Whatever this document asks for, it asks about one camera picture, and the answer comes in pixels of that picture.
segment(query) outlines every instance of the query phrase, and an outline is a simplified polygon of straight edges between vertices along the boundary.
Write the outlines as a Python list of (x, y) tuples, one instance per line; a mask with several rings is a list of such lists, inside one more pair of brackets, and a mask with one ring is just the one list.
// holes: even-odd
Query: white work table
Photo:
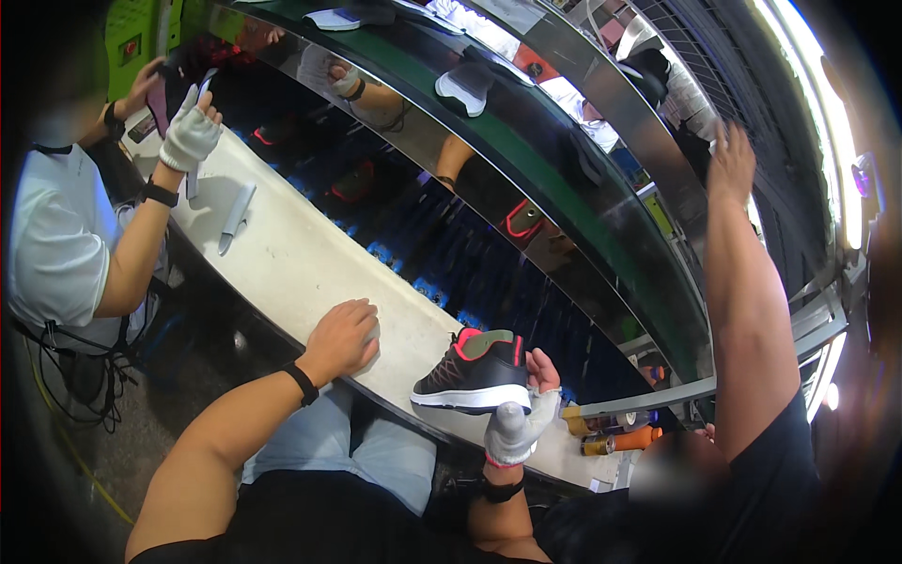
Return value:
[[(146, 115), (145, 110), (133, 116), (126, 130)], [(160, 137), (153, 132), (136, 144), (126, 135), (123, 143), (147, 178), (157, 161)], [(247, 225), (225, 256), (220, 256), (221, 229), (246, 182), (257, 185)], [(263, 316), (303, 344), (332, 306), (369, 298), (379, 307), (380, 352), (354, 374), (357, 387), (422, 429), (483, 444), (488, 415), (420, 408), (409, 399), (413, 384), (442, 358), (450, 334), (460, 330), (460, 323), (333, 225), (225, 127), (219, 145), (201, 165), (197, 197), (187, 201), (184, 188), (182, 182), (172, 219), (223, 279)], [(563, 420), (555, 419), (527, 466), (588, 487), (593, 478), (613, 483), (620, 460), (620, 453), (580, 456), (579, 439), (567, 432)]]

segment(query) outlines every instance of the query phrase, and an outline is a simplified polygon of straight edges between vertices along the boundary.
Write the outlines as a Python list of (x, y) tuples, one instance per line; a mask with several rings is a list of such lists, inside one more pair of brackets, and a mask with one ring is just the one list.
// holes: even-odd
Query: black t-shirt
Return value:
[(242, 489), (223, 534), (148, 549), (132, 564), (531, 561), (435, 534), (391, 492), (353, 474), (274, 470)]
[(643, 513), (626, 489), (556, 505), (535, 530), (556, 564), (782, 562), (820, 492), (801, 391), (730, 463), (732, 479), (695, 515)]

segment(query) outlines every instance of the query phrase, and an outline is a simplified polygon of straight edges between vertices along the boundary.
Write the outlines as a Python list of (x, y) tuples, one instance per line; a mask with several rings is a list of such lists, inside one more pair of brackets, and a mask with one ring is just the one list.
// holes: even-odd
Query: black wristband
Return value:
[(144, 184), (144, 188), (141, 190), (140, 200), (145, 201), (147, 199), (155, 199), (161, 204), (169, 206), (170, 208), (175, 208), (179, 203), (179, 193), (178, 192), (170, 192), (165, 188), (161, 188), (153, 183), (153, 176), (147, 179), (147, 184)]
[(454, 184), (454, 179), (449, 178), (449, 177), (447, 177), (447, 176), (436, 176), (436, 180), (438, 180), (439, 182), (444, 182), (445, 184), (450, 185), (451, 188), (457, 188), (457, 186), (455, 186), (455, 184)]
[(351, 96), (342, 96), (348, 102), (356, 102), (360, 99), (361, 96), (364, 95), (364, 89), (366, 88), (366, 82), (363, 79), (360, 79), (360, 86), (357, 87), (357, 90)]
[(115, 101), (111, 102), (110, 105), (106, 108), (106, 113), (104, 114), (104, 125), (106, 125), (106, 130), (109, 132), (107, 136), (113, 141), (119, 141), (125, 134), (125, 121), (116, 117), (114, 111)]
[(319, 397), (319, 390), (317, 387), (310, 382), (310, 379), (304, 374), (304, 371), (298, 368), (298, 365), (294, 364), (294, 361), (287, 363), (281, 369), (294, 378), (294, 381), (298, 383), (300, 390), (304, 393), (304, 399), (300, 401), (301, 407), (307, 407)]
[(495, 485), (483, 476), (483, 497), (490, 504), (503, 504), (523, 489), (523, 483), (526, 481), (524, 476), (516, 484)]

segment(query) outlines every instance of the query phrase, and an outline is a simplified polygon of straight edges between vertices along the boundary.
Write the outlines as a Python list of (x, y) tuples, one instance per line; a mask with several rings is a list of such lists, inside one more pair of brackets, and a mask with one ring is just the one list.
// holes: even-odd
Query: green machine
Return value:
[[(181, 42), (183, 0), (115, 0), (106, 15), (104, 41), (110, 61), (109, 99), (125, 97), (138, 71)], [(160, 33), (165, 22), (166, 34)], [(165, 51), (158, 49), (165, 41)]]

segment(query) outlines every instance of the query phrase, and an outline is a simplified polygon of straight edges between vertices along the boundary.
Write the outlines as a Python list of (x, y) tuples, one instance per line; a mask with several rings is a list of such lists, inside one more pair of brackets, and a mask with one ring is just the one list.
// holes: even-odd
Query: light blue pants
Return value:
[(347, 384), (323, 386), (315, 402), (292, 413), (244, 463), (242, 483), (252, 484), (270, 470), (343, 470), (384, 487), (422, 515), (432, 491), (435, 443), (377, 417), (352, 454), (353, 401)]

